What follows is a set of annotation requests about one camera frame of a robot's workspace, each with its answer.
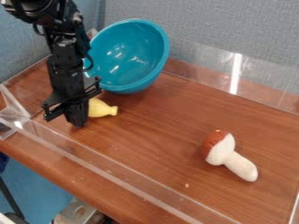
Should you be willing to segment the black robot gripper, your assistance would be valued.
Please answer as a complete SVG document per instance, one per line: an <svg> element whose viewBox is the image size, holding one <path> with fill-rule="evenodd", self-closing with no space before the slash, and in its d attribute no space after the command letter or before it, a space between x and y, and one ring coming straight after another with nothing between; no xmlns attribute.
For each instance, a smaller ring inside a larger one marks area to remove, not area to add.
<svg viewBox="0 0 299 224"><path fill-rule="evenodd" d="M47 60L51 81L51 95L42 103L43 118L47 122L66 116L76 128L86 126L90 113L90 99L102 93L100 78L87 78L83 62L75 67L62 67L51 56Z"/></svg>

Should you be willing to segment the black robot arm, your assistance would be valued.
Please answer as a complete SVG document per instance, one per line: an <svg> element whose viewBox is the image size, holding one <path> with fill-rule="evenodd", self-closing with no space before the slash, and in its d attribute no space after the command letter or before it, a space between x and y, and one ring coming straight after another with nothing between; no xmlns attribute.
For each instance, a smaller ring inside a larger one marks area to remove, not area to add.
<svg viewBox="0 0 299 224"><path fill-rule="evenodd" d="M90 99L102 88L100 78L84 75L91 70L83 63L91 58L91 44L78 5L72 0L0 0L0 4L15 18L32 25L51 50L47 68L52 92L42 103L44 120L64 116L75 127L84 127Z"/></svg>

